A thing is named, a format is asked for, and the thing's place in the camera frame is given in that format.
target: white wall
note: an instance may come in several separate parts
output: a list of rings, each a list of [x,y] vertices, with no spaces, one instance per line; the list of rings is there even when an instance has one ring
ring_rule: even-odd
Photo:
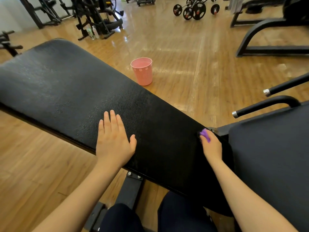
[[[33,7],[40,6],[38,0],[28,0]],[[71,0],[62,0],[67,6],[71,6]],[[60,6],[59,0],[54,6],[57,14],[61,16],[67,15],[64,9]],[[36,11],[36,14],[43,23],[50,21],[48,16],[42,11]],[[0,0],[0,31],[22,31],[31,27],[37,27],[25,7],[20,0]]]

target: hand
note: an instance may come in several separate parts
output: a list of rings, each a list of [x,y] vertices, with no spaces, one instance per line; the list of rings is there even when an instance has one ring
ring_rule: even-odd
[[[104,121],[100,120],[98,125],[97,165],[111,164],[120,169],[133,156],[137,141],[132,135],[129,142],[120,115],[115,115],[113,110],[110,114],[111,120],[108,112],[104,112]]]
[[[222,161],[222,144],[213,132],[209,130],[206,132],[211,141],[208,143],[207,139],[202,135],[200,136],[200,139],[202,141],[204,155],[209,164],[212,165],[215,162]]]

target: forearm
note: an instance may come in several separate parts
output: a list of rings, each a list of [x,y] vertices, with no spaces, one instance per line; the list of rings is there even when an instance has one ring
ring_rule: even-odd
[[[120,168],[96,165],[85,180],[33,232],[79,232]]]
[[[297,231],[284,216],[242,182],[223,161],[217,161],[211,166],[243,232]]]

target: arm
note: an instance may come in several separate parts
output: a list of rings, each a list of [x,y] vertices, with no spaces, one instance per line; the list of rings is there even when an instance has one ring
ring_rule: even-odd
[[[94,169],[85,180],[33,232],[78,232],[120,168],[135,152],[136,139],[128,141],[119,115],[104,112],[104,121],[98,126]]]
[[[297,232],[295,227],[269,203],[253,192],[222,161],[222,146],[217,137],[207,130],[210,138],[200,136],[204,154],[220,183],[226,200],[243,232]]]

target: plastic bottle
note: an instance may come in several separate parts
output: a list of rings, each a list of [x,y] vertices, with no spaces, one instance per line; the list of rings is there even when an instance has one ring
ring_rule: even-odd
[[[94,36],[94,34],[93,34],[91,28],[87,28],[86,31],[88,32],[88,35],[91,37],[91,39],[94,40],[94,39],[95,39],[95,36]]]
[[[94,25],[92,26],[92,30],[93,30],[93,33],[95,34],[95,37],[96,37],[97,39],[99,39],[100,36],[98,35],[98,31],[96,30],[96,28],[95,28]]]

